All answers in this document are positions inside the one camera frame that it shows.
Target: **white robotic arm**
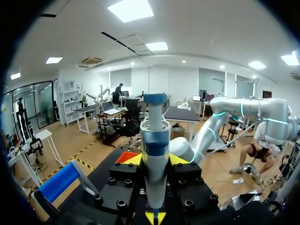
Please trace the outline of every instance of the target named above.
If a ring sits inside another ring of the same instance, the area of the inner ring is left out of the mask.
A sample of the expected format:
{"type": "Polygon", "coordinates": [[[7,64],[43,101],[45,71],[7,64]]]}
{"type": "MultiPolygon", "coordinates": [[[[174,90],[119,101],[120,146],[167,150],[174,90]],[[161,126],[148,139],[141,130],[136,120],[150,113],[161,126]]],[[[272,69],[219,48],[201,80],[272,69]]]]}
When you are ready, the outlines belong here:
{"type": "Polygon", "coordinates": [[[291,109],[287,101],[279,98],[238,99],[216,97],[211,100],[213,115],[204,123],[191,144],[183,138],[170,141],[170,153],[186,160],[199,163],[215,138],[220,127],[229,120],[229,114],[246,118],[266,118],[265,138],[268,142],[281,145],[285,140],[298,136],[298,117],[289,117],[291,109]]]}
{"type": "Polygon", "coordinates": [[[97,105],[100,105],[102,102],[105,102],[105,101],[109,101],[110,100],[110,95],[111,95],[111,89],[110,88],[106,88],[104,91],[102,91],[102,85],[100,85],[100,88],[101,88],[101,93],[96,96],[88,91],[85,91],[82,95],[82,101],[83,103],[86,103],[87,102],[87,96],[89,96],[90,98],[92,98],[94,100],[94,103],[97,104],[97,105]],[[108,98],[106,100],[103,100],[103,95],[106,94],[108,92],[108,98]]]}

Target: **yellow triangle marker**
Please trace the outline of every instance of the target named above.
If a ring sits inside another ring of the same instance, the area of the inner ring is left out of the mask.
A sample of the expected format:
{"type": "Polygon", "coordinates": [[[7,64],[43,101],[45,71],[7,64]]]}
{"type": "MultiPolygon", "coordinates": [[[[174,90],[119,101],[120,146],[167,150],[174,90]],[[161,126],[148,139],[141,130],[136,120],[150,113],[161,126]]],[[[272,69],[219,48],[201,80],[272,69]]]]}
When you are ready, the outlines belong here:
{"type": "Polygon", "coordinates": [[[169,154],[169,157],[170,157],[172,165],[175,165],[175,164],[178,164],[178,163],[182,163],[182,164],[189,163],[188,161],[186,161],[186,160],[184,160],[182,158],[179,158],[178,156],[175,156],[173,154],[169,154]]]}
{"type": "Polygon", "coordinates": [[[123,162],[122,164],[132,163],[134,165],[139,165],[142,159],[142,154],[138,154],[137,156],[132,157],[131,159],[123,162]]]}
{"type": "MultiPolygon", "coordinates": [[[[158,225],[160,225],[161,222],[164,220],[166,214],[167,214],[166,212],[158,213],[158,225]]],[[[149,220],[149,222],[152,225],[154,225],[153,212],[145,212],[145,215],[146,215],[147,219],[149,220]]]]}

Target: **shorts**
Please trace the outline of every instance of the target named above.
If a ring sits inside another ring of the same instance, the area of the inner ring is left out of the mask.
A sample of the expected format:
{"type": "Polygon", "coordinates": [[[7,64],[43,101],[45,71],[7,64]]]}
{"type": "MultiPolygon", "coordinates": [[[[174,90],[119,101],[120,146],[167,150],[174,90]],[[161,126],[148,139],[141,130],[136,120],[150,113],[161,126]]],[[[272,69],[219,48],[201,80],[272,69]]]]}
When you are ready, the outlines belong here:
{"type": "Polygon", "coordinates": [[[253,144],[251,144],[251,146],[252,146],[252,153],[248,153],[248,155],[249,155],[250,157],[255,157],[255,156],[256,156],[256,158],[257,158],[257,159],[260,159],[263,163],[267,162],[267,161],[266,161],[266,158],[267,158],[269,155],[271,155],[271,154],[269,153],[269,149],[262,148],[262,150],[257,151],[256,148],[255,148],[255,146],[254,146],[253,144]]]}

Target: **man sitting at desk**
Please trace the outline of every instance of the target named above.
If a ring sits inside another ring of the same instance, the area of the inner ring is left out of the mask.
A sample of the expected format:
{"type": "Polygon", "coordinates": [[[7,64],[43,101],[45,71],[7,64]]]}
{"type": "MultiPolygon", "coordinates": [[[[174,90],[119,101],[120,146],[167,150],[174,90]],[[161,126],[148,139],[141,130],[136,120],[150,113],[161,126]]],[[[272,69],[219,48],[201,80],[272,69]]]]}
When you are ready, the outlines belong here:
{"type": "Polygon", "coordinates": [[[248,144],[244,146],[240,152],[240,165],[234,169],[230,170],[231,174],[242,174],[243,172],[243,164],[246,160],[247,154],[250,157],[256,157],[260,159],[263,163],[266,163],[260,171],[254,173],[252,178],[256,181],[258,185],[262,183],[260,174],[266,172],[274,165],[274,157],[272,155],[272,151],[274,150],[275,145],[268,143],[265,140],[264,134],[266,132],[267,122],[261,122],[257,126],[257,130],[254,134],[252,144],[248,144]]]}
{"type": "Polygon", "coordinates": [[[121,88],[122,87],[123,87],[122,83],[120,83],[120,85],[118,87],[116,87],[116,90],[112,94],[112,103],[120,105],[119,97],[122,96],[122,93],[121,93],[121,88]]]}

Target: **white shelving unit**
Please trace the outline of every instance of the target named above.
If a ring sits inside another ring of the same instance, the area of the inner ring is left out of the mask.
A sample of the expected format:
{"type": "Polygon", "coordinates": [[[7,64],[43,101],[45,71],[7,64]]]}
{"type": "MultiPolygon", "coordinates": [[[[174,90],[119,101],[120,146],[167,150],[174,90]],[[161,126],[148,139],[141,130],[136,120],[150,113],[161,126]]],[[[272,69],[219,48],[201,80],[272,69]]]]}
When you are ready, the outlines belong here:
{"type": "Polygon", "coordinates": [[[61,95],[61,108],[64,123],[69,126],[77,120],[74,110],[81,108],[80,101],[83,96],[83,84],[75,85],[73,81],[69,81],[60,89],[61,95]]]}

